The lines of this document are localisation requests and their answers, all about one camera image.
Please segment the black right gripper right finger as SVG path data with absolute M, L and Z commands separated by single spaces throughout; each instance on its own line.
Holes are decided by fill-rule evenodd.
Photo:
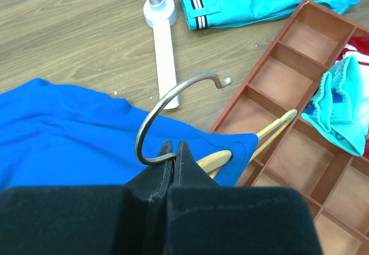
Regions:
M 290 187 L 222 187 L 180 142 L 167 190 L 168 254 L 321 254 L 310 209 Z

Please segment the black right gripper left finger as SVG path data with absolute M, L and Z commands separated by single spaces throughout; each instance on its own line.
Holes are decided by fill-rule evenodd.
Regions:
M 1 193 L 2 254 L 170 254 L 172 161 L 124 185 L 20 186 Z

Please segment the blue tank top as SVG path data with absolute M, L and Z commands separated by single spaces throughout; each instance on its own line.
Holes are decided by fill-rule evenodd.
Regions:
M 148 112 L 124 98 L 40 78 L 1 93 L 1 191 L 15 186 L 124 184 L 146 166 L 134 154 Z M 153 158 L 171 141 L 188 142 L 195 161 L 230 150 L 215 181 L 234 186 L 258 144 L 255 134 L 202 132 L 157 117 L 142 153 Z

